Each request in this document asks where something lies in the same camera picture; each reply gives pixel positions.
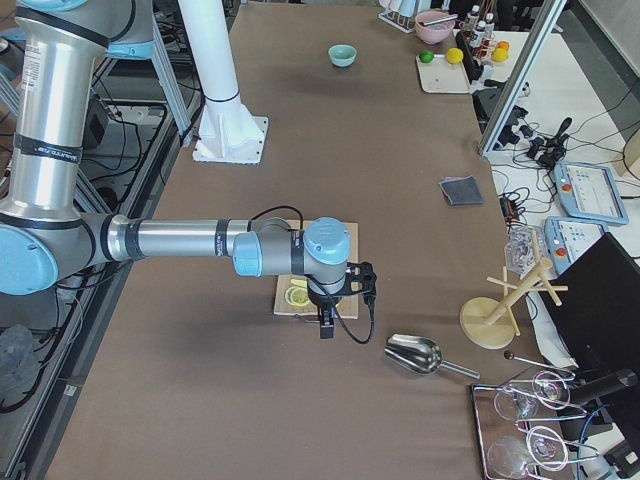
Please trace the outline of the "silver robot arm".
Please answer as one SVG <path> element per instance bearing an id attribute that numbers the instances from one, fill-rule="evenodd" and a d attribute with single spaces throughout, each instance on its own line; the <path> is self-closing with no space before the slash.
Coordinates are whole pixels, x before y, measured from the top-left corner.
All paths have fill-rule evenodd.
<path id="1" fill-rule="evenodd" d="M 85 268 L 154 256 L 229 257 L 242 276 L 300 275 L 320 335 L 342 324 L 339 301 L 376 298 L 376 276 L 353 263 L 351 235 L 322 217 L 298 227 L 249 220 L 153 221 L 82 213 L 73 203 L 95 62 L 153 51 L 147 1 L 21 1 L 26 35 L 12 173 L 1 202 L 1 290 L 29 295 Z"/>

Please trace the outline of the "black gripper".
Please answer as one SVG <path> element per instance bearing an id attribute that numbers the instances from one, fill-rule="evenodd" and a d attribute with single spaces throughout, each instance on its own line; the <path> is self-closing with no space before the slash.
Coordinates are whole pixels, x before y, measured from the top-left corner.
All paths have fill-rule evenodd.
<path id="1" fill-rule="evenodd" d="M 375 323 L 376 274 L 371 263 L 348 262 L 337 287 L 323 284 L 311 274 L 307 274 L 306 278 L 309 299 L 317 307 L 322 340 L 334 337 L 334 321 L 338 319 L 337 304 L 344 297 L 362 296 L 371 323 Z"/>

